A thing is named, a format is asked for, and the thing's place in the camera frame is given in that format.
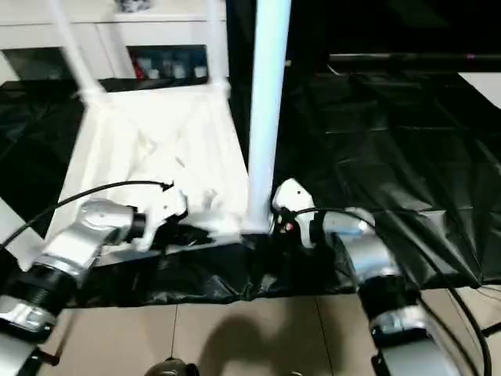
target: beige floor tile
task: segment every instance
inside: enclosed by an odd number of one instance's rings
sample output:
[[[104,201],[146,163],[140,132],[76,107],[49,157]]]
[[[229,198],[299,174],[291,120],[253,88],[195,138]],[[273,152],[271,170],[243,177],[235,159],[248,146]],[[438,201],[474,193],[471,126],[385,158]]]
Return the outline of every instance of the beige floor tile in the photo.
[[[203,376],[331,376],[314,298],[180,305],[174,355]]]
[[[377,353],[357,295],[317,298],[335,376],[373,376],[370,358]]]
[[[480,289],[480,292],[468,287],[461,288],[460,293],[470,307],[472,313],[478,320],[481,327],[487,327],[501,321],[501,294],[495,291]],[[501,358],[497,354],[501,353],[501,333],[494,334],[488,338],[487,343],[492,354],[492,374],[501,376]]]
[[[425,291],[428,305],[451,327],[474,361],[480,364],[480,353],[447,291]],[[377,353],[368,330],[368,321],[356,295],[319,297],[319,311],[327,338],[333,372],[336,376],[373,376],[370,358]],[[446,339],[455,361],[463,361]]]
[[[83,309],[57,367],[42,376],[143,376],[171,355],[175,306]],[[70,312],[45,346],[54,353]]]

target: black cable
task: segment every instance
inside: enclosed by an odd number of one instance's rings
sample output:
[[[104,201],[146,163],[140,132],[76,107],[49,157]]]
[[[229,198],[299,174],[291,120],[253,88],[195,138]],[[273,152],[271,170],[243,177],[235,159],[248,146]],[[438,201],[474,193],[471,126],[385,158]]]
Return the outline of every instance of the black cable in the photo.
[[[479,288],[483,288],[485,290],[490,290],[490,291],[495,291],[497,293],[501,293],[501,290],[498,290],[497,288],[489,287],[489,286],[480,286]]]
[[[475,290],[477,292],[477,294],[480,294],[482,296],[485,296],[486,298],[489,298],[489,299],[492,299],[492,300],[496,300],[497,302],[500,302],[501,303],[501,299],[500,298],[497,298],[496,296],[491,296],[489,294],[486,294],[482,291],[479,291],[479,290]]]
[[[418,302],[421,304],[426,313],[438,324],[439,327],[451,338],[452,342],[454,342],[454,346],[459,350],[461,356],[467,363],[468,368],[470,368],[471,373],[474,376],[480,376],[478,373],[478,369],[475,366],[473,359],[471,359],[470,354],[465,349],[461,341],[456,337],[456,335],[452,332],[451,328],[447,326],[445,321],[423,300],[422,296],[418,297]]]
[[[312,213],[312,212],[333,212],[333,213],[339,213],[339,214],[344,214],[348,215],[352,218],[355,218],[359,221],[362,221],[367,224],[368,227],[370,227],[374,233],[379,233],[379,231],[376,229],[376,227],[367,219],[364,219],[362,216],[357,215],[354,212],[349,212],[343,209],[339,208],[307,208],[307,209],[302,209],[298,211],[293,211],[292,214],[294,217],[300,214],[305,214],[305,213]],[[446,286],[447,290],[451,293],[453,298],[457,301],[457,304],[460,306],[460,308],[463,310],[465,316],[467,317],[468,321],[470,322],[470,325],[472,326],[475,335],[477,336],[477,340],[480,343],[480,348],[482,352],[482,358],[484,360],[484,376],[492,376],[492,359],[491,359],[491,352],[489,350],[487,341],[485,340],[484,333],[482,332],[482,329],[480,328],[480,325],[478,324],[477,320],[475,319],[474,314],[471,312],[470,308],[468,305],[464,302],[463,298],[461,298],[461,295],[459,292],[456,291],[456,289],[451,285],[449,282],[449,279],[445,276],[445,274],[440,270],[440,268],[437,266],[437,264],[433,261],[433,259],[422,249],[419,247],[417,248],[419,250],[419,253],[423,259],[426,260],[428,265],[437,273],[438,276],[442,279],[444,285]]]
[[[10,234],[7,239],[3,241],[3,243],[0,244],[0,251],[3,251],[4,249],[7,248],[9,244],[11,244],[24,230],[27,228],[33,226],[34,223],[39,221],[44,215],[54,212],[57,208],[60,208],[66,204],[69,204],[70,202],[76,201],[82,197],[88,196],[89,194],[93,194],[96,192],[100,192],[102,190],[108,190],[109,188],[115,188],[117,186],[134,186],[134,185],[144,185],[144,186],[160,186],[163,190],[168,190],[169,188],[172,187],[172,185],[167,184],[167,183],[161,183],[161,182],[154,182],[150,180],[129,180],[126,182],[118,182],[118,183],[110,183],[110,184],[104,184],[102,186],[97,186],[94,188],[91,188],[90,190],[85,190],[83,192],[80,192],[78,194],[75,194],[74,196],[65,198],[64,200],[58,202],[57,204],[51,205],[44,209],[43,211],[39,212],[35,217],[24,223],[19,229],[14,231],[13,233]]]
[[[493,334],[499,333],[501,331],[501,322],[490,325],[485,329],[482,329],[482,334],[485,337],[490,337]]]

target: white pole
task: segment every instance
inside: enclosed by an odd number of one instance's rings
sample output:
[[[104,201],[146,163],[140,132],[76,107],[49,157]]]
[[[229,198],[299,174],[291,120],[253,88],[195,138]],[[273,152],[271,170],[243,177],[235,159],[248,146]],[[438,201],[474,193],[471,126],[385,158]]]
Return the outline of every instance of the white pole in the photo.
[[[207,0],[207,60],[211,83],[224,84],[225,77],[222,73],[221,57],[221,2]]]
[[[249,203],[253,231],[270,229],[269,205],[275,167],[291,0],[258,0],[250,113]]]
[[[60,41],[63,47],[63,52],[66,61],[70,66],[71,73],[73,73],[75,80],[83,92],[83,99],[87,101],[88,93],[104,92],[103,88],[96,82],[91,72],[87,68],[87,64],[81,55],[80,48],[78,47],[77,39],[71,29],[70,22],[64,13],[60,0],[46,0],[47,6],[52,14],[54,25],[59,32]]]

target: black plastic sheet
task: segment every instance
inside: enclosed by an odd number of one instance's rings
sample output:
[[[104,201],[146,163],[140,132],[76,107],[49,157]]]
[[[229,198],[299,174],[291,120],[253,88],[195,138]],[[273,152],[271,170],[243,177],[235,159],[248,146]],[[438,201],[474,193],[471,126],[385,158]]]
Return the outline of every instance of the black plastic sheet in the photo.
[[[116,80],[104,85],[111,90],[138,86]],[[38,95],[45,92],[39,89]],[[249,94],[248,85],[232,87],[232,114],[242,144],[247,143]],[[71,103],[76,100],[72,95],[67,97]],[[15,107],[9,111],[16,113]],[[67,114],[63,122],[54,120],[60,111]],[[49,135],[49,129],[76,129],[81,105],[63,101],[50,114],[54,128],[44,123]],[[499,110],[456,74],[287,77],[275,184],[294,177],[317,205],[371,211],[388,246],[422,288],[443,287],[443,280],[432,273],[418,248],[456,286],[499,283],[498,124]],[[73,142],[62,137],[46,145],[50,154],[65,150],[63,165]],[[23,152],[23,157],[30,155],[34,160],[29,151]],[[51,166],[43,161],[37,160],[42,171]],[[14,191],[20,183],[5,173],[9,171],[2,170],[2,185]],[[251,238],[243,244],[96,268],[74,306],[229,303],[351,291],[342,249],[306,250],[297,244]],[[16,268],[8,254],[2,257],[6,276]]]
[[[0,88],[0,197],[25,220],[59,198],[83,112],[75,92],[70,81]],[[34,229],[45,234],[50,219]]]

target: white drawer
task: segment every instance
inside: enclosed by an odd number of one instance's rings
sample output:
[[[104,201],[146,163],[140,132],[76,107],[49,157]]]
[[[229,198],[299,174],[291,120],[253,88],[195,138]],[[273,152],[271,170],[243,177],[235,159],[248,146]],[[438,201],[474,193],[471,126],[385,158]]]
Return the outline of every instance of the white drawer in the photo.
[[[120,22],[99,23],[99,34],[108,52],[115,77],[134,78],[134,70],[127,46],[137,45],[206,45],[207,25],[203,21],[190,22]],[[221,61],[228,75],[228,44],[226,23],[222,21]]]
[[[95,78],[113,77],[106,52],[93,23],[73,26],[84,58]],[[59,35],[53,25],[19,25],[0,27],[0,49],[32,49],[60,46]]]

